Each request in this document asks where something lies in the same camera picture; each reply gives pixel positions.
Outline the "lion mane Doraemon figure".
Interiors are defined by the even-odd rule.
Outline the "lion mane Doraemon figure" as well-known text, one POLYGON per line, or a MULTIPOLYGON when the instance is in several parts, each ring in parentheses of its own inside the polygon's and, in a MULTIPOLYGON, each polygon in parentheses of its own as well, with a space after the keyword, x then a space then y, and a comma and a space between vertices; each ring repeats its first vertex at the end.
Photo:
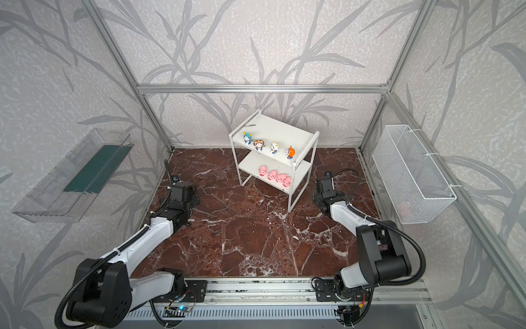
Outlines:
POLYGON ((265 146, 265 142, 262 139, 258 139, 253 142, 253 146, 255 147, 256 151, 261 152, 265 146))

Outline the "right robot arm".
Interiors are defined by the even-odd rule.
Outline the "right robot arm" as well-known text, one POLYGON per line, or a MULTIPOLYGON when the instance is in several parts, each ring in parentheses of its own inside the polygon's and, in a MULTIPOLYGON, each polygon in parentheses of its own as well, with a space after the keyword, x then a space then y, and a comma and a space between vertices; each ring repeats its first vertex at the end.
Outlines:
POLYGON ((334 174, 316 180, 312 199, 320 211, 356 237, 358 261, 342 268, 327 295, 347 301, 378 286, 410 285, 422 278, 427 261, 419 244, 392 221, 358 210, 334 186, 334 174))

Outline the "orange hooded Doraemon figure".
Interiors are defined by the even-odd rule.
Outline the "orange hooded Doraemon figure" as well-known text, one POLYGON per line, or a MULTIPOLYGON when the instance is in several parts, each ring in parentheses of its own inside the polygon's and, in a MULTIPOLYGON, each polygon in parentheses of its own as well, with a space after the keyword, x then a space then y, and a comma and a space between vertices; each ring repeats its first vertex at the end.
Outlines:
POLYGON ((294 155, 295 155, 295 149, 292 146, 290 146, 287 151, 287 159, 289 160, 293 159, 294 155))

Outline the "pink pig toy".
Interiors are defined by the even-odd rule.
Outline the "pink pig toy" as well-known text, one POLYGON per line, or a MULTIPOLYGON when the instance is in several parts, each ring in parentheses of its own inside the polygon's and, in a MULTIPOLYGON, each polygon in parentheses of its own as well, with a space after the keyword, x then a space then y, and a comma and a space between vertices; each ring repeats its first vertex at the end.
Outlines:
POLYGON ((287 174, 279 174, 276 178, 276 182, 278 183, 282 183, 283 181, 285 181, 285 179, 288 177, 287 174))
POLYGON ((259 174, 260 174, 260 177, 264 178, 264 177, 267 177, 268 175, 268 169, 266 166, 261 166, 260 169, 259 169, 259 174))
POLYGON ((272 170, 272 171, 270 171, 268 173, 267 178, 268 178, 268 180, 274 180, 275 178, 277 178, 277 176, 278 176, 277 171, 276 170, 272 170))
POLYGON ((292 178, 290 176, 287 176, 285 180, 283 181, 283 186, 285 188, 288 188, 291 185, 292 178))

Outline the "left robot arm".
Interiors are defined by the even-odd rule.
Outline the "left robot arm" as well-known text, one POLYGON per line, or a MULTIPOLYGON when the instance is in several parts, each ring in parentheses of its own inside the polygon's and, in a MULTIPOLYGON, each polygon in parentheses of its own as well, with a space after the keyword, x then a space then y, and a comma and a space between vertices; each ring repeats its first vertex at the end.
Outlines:
POLYGON ((114 328, 130 311, 152 304, 157 297, 185 297, 189 289, 181 270, 163 269, 132 277, 157 246, 188 225, 193 208, 200 203, 197 187, 190 182, 174 182, 168 190, 148 224, 101 258, 78 265, 73 285, 57 307, 56 328, 114 328))

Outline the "white hooded Doraemon figure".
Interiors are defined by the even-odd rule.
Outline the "white hooded Doraemon figure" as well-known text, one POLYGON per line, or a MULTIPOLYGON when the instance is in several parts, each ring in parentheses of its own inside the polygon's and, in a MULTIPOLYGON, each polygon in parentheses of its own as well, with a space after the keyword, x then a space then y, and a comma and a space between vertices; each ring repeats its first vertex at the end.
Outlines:
POLYGON ((278 151, 279 151, 279 145, 275 141, 273 141, 271 143, 271 153, 276 154, 278 153, 278 151))

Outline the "teal hooded Doraemon figure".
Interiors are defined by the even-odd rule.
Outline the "teal hooded Doraemon figure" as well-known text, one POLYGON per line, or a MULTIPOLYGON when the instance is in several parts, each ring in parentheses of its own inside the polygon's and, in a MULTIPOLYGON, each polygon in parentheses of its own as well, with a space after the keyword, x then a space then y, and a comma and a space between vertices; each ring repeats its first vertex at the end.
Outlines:
POLYGON ((245 145, 251 145, 252 144, 252 134, 244 132, 242 133, 243 141, 245 145))

